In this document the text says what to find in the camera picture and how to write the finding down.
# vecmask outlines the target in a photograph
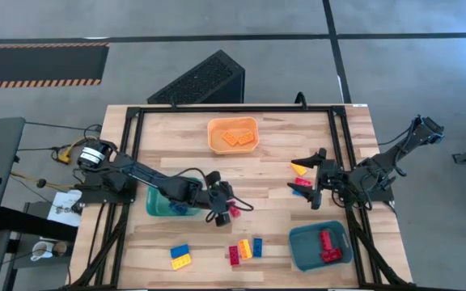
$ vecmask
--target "wooden table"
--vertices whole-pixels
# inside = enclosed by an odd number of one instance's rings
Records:
[[[126,108],[125,105],[108,107],[102,139],[120,145]],[[346,105],[346,112],[357,160],[378,153],[368,107]],[[252,116],[257,120],[260,144],[251,154],[218,156],[209,149],[208,121],[231,116]],[[345,165],[349,165],[341,122],[337,122],[337,127]],[[131,133],[129,153],[132,144]],[[204,222],[207,211],[195,217],[152,217],[146,213],[146,186],[139,186],[137,200],[130,208],[118,288],[357,287],[353,261],[305,273],[294,266],[290,257],[288,235],[292,228],[337,220],[347,229],[345,211],[332,202],[330,192],[324,191],[319,210],[311,210],[310,204],[291,194],[286,186],[296,177],[290,160],[308,157],[320,147],[327,149],[328,158],[334,158],[328,117],[321,112],[148,113],[142,127],[139,162],[167,175],[187,167],[200,167],[205,173],[218,170],[222,179],[230,182],[235,194],[253,205],[255,211],[242,212],[241,217],[221,228],[213,222]],[[313,180],[315,173],[308,171],[304,178]],[[99,205],[83,210],[70,265],[74,280],[86,268],[99,210]],[[93,255],[100,248],[106,212],[107,209],[102,215]],[[377,249],[399,276],[411,280],[394,213],[382,203],[374,203],[369,219]],[[264,240],[263,258],[241,261],[240,266],[232,267],[228,246],[236,245],[243,238],[252,242],[253,237]],[[190,246],[193,262],[173,271],[170,249],[184,243]],[[362,256],[366,280],[371,281],[363,247]],[[111,250],[108,258],[113,257],[114,250]],[[111,269],[112,259],[108,259],[104,283],[109,282]]]

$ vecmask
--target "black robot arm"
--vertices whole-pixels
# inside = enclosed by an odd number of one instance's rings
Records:
[[[237,199],[228,182],[220,181],[217,171],[205,175],[198,168],[189,168],[179,174],[166,176],[147,165],[134,161],[128,154],[117,151],[117,147],[110,141],[92,141],[86,145],[78,158],[78,164],[83,172],[98,175],[98,185],[81,184],[80,190],[101,189],[120,195],[127,191],[131,179],[148,184],[159,190],[161,195],[171,202],[187,207],[209,209],[211,212],[206,221],[215,220],[217,226],[224,226],[230,222],[228,209],[237,206],[228,202]],[[203,179],[201,181],[181,176],[187,171],[198,171]]]
[[[418,146],[440,142],[443,137],[443,127],[436,124],[429,117],[418,116],[411,121],[410,126],[403,133],[407,135],[397,142],[391,149],[382,154],[376,154],[360,162],[352,171],[342,171],[335,160],[326,159],[326,150],[310,158],[292,160],[292,163],[304,167],[318,167],[316,188],[303,187],[293,183],[288,185],[301,192],[311,202],[313,209],[320,206],[321,190],[328,189],[339,193],[345,205],[359,203],[371,209],[371,201],[392,200],[390,185],[395,177],[389,175],[395,170],[405,176],[397,163]]]

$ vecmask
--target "orange bowl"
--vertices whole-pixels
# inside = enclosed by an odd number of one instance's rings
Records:
[[[235,145],[230,145],[222,137],[225,132],[237,138],[246,133],[252,133],[254,139],[244,145],[238,142]],[[213,119],[208,123],[208,146],[216,154],[251,153],[258,146],[258,124],[252,117]]]

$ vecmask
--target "teal bin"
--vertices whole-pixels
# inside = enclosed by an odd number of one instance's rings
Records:
[[[339,247],[342,253],[341,259],[331,263],[325,263],[321,259],[323,251],[320,240],[321,230],[329,230],[332,247]],[[339,221],[327,221],[294,228],[289,233],[289,246],[292,260],[302,272],[334,264],[349,263],[354,256],[345,228]]]
[[[170,200],[165,198],[158,189],[148,187],[146,191],[146,212],[151,216],[193,216],[199,213],[200,209],[188,208],[185,214],[174,212],[170,208]]]

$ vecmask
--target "white paper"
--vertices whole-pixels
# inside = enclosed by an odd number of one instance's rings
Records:
[[[57,192],[53,205],[49,209],[48,220],[57,221],[69,226],[78,227],[80,225],[80,215],[71,211],[82,193],[79,190],[71,190],[67,193]]]

